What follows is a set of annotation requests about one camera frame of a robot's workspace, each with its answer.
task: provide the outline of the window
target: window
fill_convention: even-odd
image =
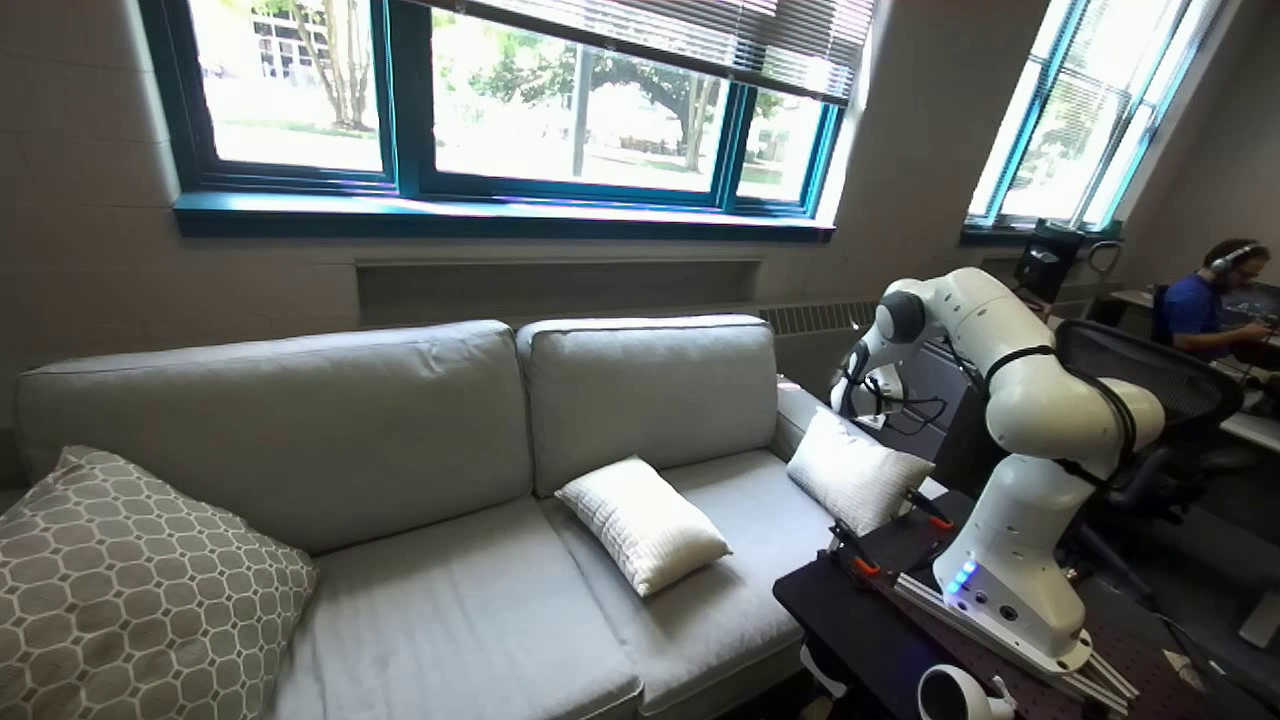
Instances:
[[[970,226],[1108,231],[1221,0],[1053,0]]]
[[[141,0],[183,191],[814,220],[875,0]]]

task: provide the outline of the patterned pillow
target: patterned pillow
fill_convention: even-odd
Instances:
[[[306,553],[64,446],[0,514],[0,717],[266,717],[314,586]]]

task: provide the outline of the person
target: person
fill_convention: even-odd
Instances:
[[[1172,348],[1197,359],[1244,359],[1259,357],[1277,324],[1244,318],[1223,328],[1223,297],[1253,282],[1270,269],[1271,250],[1259,239],[1221,239],[1203,250],[1201,271],[1177,281],[1159,297],[1159,314]]]

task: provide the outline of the white pillow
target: white pillow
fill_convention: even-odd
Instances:
[[[606,464],[557,495],[607,549],[636,595],[658,595],[728,557],[715,524],[636,457]]]
[[[814,415],[790,464],[790,475],[857,537],[902,514],[929,472],[929,459],[885,446],[832,410]]]

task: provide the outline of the window frame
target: window frame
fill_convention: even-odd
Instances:
[[[685,226],[694,237],[722,231],[726,239],[832,237],[832,222],[820,222],[818,215],[850,113],[835,101],[820,101],[818,134],[798,198],[761,198],[735,191],[750,165],[750,134],[755,117],[755,89],[750,85],[728,85],[710,191],[442,170],[434,157],[434,7],[415,7],[406,0],[367,0],[378,62],[372,101],[380,113],[378,134],[383,166],[341,170],[243,165],[218,160],[188,0],[141,0],[141,7],[182,174],[175,215],[191,237],[226,237],[234,226],[252,231],[252,215],[267,215],[266,231],[282,231],[282,215],[293,215],[295,226],[309,231],[325,231],[330,220],[341,220],[341,226],[348,231],[387,226],[391,237],[436,220],[450,231],[478,226],[500,237],[557,237],[581,220],[585,226],[606,237],[643,237],[658,226]],[[317,197],[341,197],[344,209],[333,209],[330,220],[320,215],[317,222]]]
[[[1049,44],[1044,55],[1037,51],[1044,29],[1037,30],[1037,44],[1028,49],[1028,60],[1025,60],[1022,72],[1028,72],[1031,62],[1040,62],[1040,72],[1037,72],[1037,81],[1031,81],[1031,92],[1028,92],[1028,101],[1025,101],[1025,113],[1022,113],[1022,123],[1017,123],[1012,140],[1002,149],[1002,131],[1003,131],[1003,123],[1010,123],[1010,113],[1017,113],[1012,102],[1022,101],[1022,89],[1012,89],[1012,102],[1010,102],[1003,117],[1002,117],[1002,131],[998,131],[998,140],[991,140],[991,157],[985,160],[985,165],[991,165],[998,150],[1003,150],[1002,174],[998,174],[998,183],[987,189],[987,209],[985,209],[985,213],[972,213],[972,198],[970,198],[970,209],[965,209],[965,231],[962,231],[965,242],[1025,242],[1025,239],[1037,239],[1037,237],[1056,239],[1056,237],[1066,237],[1066,231],[1076,237],[1080,242],[1084,242],[1084,239],[1119,239],[1124,198],[1141,189],[1141,174],[1144,174],[1144,166],[1149,166],[1154,157],[1156,157],[1156,134],[1164,134],[1164,131],[1177,123],[1172,102],[1177,102],[1186,92],[1192,92],[1192,62],[1203,60],[1203,49],[1210,49],[1214,36],[1221,30],[1223,15],[1234,15],[1234,12],[1227,12],[1234,0],[1214,0],[1203,29],[1201,29],[1197,41],[1187,44],[1187,55],[1168,55],[1172,44],[1177,44],[1177,36],[1186,30],[1180,22],[1187,21],[1192,4],[1197,4],[1197,0],[1180,0],[1177,22],[1172,22],[1168,36],[1159,41],[1159,55],[1149,60],[1144,81],[1133,85],[1133,89],[1104,85],[1102,74],[1080,72],[1080,68],[1070,62],[1094,0],[1070,0],[1070,12],[1060,15],[1060,29],[1056,29],[1056,36],[1053,36],[1053,44]],[[1168,96],[1154,101],[1149,89],[1156,85],[1159,68],[1172,62],[1172,60],[1180,62],[1180,68],[1177,68],[1177,81],[1172,81]],[[1108,149],[1104,149],[1102,165],[1087,170],[1087,183],[1084,183],[1084,197],[1080,197],[1076,209],[1074,209],[1074,220],[1012,215],[1012,213],[1003,213],[1003,209],[1010,209],[1010,191],[1012,191],[1025,160],[1031,157],[1037,129],[1040,129],[1040,118],[1044,118],[1044,113],[1049,113],[1049,102],[1053,102],[1053,92],[1056,92],[1056,85],[1060,85],[1066,74],[1074,74],[1074,81],[1080,81],[1080,85],[1097,85],[1097,89],[1108,92],[1108,96],[1119,96],[1119,113],[1117,113],[1112,131],[1108,131]],[[1135,149],[1135,160],[1133,160],[1133,166],[1130,166],[1130,178],[1119,178],[1119,189],[1104,198],[1104,202],[1108,202],[1108,222],[1087,226],[1094,202],[1102,202],[1097,191],[1108,183],[1108,170],[1112,170],[1112,165],[1117,165],[1119,150],[1124,150],[1130,129],[1133,129],[1135,117],[1144,117],[1144,109],[1154,109],[1156,118],[1154,118],[1154,129],[1144,131],[1141,149]]]

